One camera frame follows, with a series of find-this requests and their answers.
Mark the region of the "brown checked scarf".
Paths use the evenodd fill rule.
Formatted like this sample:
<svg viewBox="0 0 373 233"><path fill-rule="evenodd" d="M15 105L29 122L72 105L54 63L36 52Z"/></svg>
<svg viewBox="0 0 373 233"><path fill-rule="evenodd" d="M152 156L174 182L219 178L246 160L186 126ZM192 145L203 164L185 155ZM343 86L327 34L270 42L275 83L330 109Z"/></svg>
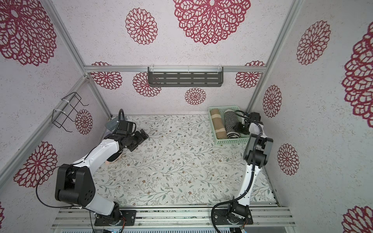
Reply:
<svg viewBox="0 0 373 233"><path fill-rule="evenodd" d="M227 132L223 124L219 109L211 109L210 114L216 138L227 139Z"/></svg>

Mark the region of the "black white zigzag scarf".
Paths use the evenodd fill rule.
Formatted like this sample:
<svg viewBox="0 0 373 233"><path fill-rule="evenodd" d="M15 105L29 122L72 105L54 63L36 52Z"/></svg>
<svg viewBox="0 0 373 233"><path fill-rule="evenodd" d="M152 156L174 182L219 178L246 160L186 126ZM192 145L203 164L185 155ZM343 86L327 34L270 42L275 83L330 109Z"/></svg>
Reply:
<svg viewBox="0 0 373 233"><path fill-rule="evenodd" d="M228 138L240 138L240 133L236 130L238 118L234 110L227 109L224 112L224 124Z"/></svg>

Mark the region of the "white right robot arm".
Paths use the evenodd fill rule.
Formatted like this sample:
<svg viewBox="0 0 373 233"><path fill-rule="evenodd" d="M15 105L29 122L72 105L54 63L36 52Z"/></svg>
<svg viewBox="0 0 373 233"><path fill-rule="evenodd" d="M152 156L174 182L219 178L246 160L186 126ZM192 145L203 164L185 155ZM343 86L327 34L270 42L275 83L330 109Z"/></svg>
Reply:
<svg viewBox="0 0 373 233"><path fill-rule="evenodd" d="M273 146L273 139L266 136L264 126L259 113L246 113L237 110L235 114L243 118L243 124L238 126L239 130L248 133L249 141L245 148L243 159L246 162L246 170L242 179L238 194L228 206L227 217L232 220L250 219L249 205L255 180L268 163L269 155Z"/></svg>

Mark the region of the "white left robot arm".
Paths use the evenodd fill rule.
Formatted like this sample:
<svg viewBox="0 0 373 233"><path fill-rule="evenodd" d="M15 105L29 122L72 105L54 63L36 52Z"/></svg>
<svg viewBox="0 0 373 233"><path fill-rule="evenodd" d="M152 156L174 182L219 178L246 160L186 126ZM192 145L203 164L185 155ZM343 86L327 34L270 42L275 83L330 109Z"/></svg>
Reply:
<svg viewBox="0 0 373 233"><path fill-rule="evenodd" d="M70 165L62 165L57 171L55 199L95 212L98 216L119 221L122 214L119 204L96 193L92 175L105 162L119 158L124 149L134 151L149 138L143 130L137 130L131 121L119 120L116 129L83 158Z"/></svg>

